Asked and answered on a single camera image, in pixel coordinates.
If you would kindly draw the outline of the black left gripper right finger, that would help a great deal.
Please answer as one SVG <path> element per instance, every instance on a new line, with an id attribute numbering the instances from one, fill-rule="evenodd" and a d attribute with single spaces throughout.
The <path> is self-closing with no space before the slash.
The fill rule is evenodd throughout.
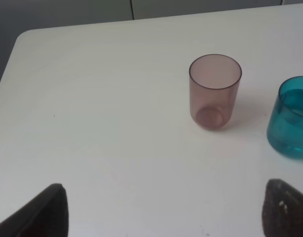
<path id="1" fill-rule="evenodd" d="M 303 193 L 281 179 L 270 179 L 262 226 L 266 237 L 303 237 Z"/>

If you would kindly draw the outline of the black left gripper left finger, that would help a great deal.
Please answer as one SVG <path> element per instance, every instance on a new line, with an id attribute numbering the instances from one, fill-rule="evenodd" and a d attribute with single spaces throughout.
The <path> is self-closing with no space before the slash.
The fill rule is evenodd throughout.
<path id="1" fill-rule="evenodd" d="M 69 208 L 62 184 L 51 184 L 0 223 L 0 237 L 67 237 Z"/>

